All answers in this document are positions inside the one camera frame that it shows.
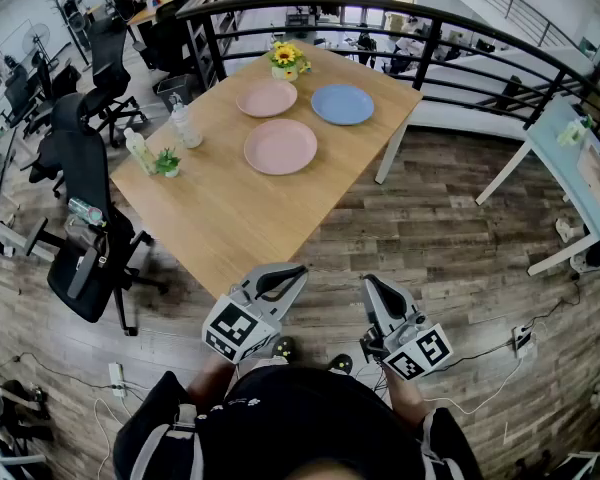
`potted plant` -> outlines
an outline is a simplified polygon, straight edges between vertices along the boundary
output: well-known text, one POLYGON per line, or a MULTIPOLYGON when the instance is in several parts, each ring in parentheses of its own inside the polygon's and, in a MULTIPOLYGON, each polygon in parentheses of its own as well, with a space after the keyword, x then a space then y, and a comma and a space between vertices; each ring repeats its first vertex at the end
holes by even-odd
POLYGON ((167 178, 175 178, 180 172, 180 159, 174 155, 175 149, 163 149, 156 160, 156 170, 167 178))
POLYGON ((273 43, 271 59, 271 74, 276 80, 293 82, 298 79, 298 73, 311 71, 311 62, 304 56, 302 50, 291 43, 273 43))

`blue tabletop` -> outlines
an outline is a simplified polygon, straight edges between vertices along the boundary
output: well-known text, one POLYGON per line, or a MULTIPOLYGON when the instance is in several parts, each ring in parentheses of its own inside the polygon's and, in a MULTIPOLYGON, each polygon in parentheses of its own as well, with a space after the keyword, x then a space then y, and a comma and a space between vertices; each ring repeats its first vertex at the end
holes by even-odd
POLYGON ((600 203, 578 170, 578 159, 587 139, 599 156, 600 142, 591 130, 587 130, 586 137, 573 146, 561 146, 557 141, 567 124, 577 117, 576 111, 564 98, 554 98, 527 134, 535 154, 560 183, 590 232, 600 239, 600 203))

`bottle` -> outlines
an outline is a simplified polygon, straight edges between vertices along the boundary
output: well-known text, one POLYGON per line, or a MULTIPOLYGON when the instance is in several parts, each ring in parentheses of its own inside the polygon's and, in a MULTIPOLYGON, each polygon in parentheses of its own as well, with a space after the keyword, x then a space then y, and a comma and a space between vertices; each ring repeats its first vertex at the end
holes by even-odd
POLYGON ((178 102, 173 106, 171 120, 178 131, 180 142, 185 148, 197 148, 202 143, 202 136, 189 121, 189 112, 182 103, 178 102))
POLYGON ((92 226, 103 228, 107 225, 102 218, 102 211, 99 208, 91 206, 77 197, 72 197, 69 200, 69 211, 92 226))
POLYGON ((134 132, 131 128, 126 128, 124 136, 127 138, 126 146, 131 152, 136 162, 140 164, 142 170, 146 174, 155 174, 156 171, 156 157, 149 151, 149 148, 144 142, 144 137, 139 133, 134 132))

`white plant pot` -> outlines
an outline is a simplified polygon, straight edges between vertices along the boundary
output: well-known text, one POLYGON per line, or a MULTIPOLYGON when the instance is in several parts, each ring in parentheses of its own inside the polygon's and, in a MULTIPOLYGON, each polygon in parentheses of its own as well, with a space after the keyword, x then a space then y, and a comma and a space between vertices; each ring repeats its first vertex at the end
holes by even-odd
POLYGON ((286 80, 287 82, 293 82, 298 79, 298 66, 293 65, 288 68, 279 68, 278 66, 271 66, 271 75, 276 80, 286 80))
POLYGON ((180 172, 180 166, 176 167, 173 171, 165 172, 164 175, 167 178, 175 178, 180 172))

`power strip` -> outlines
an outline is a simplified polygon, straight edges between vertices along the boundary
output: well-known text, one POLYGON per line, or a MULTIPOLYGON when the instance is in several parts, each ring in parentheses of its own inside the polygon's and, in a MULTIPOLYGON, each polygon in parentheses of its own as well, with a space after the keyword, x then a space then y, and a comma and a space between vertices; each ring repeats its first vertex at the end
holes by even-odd
POLYGON ((518 359, 526 357, 534 346, 531 330, 531 327, 524 326, 513 328, 513 351, 518 359))
POLYGON ((122 365, 120 363, 109 363, 109 377, 111 384, 119 386, 113 388, 114 396, 124 398, 127 396, 127 390, 124 387, 124 377, 122 376, 122 365))

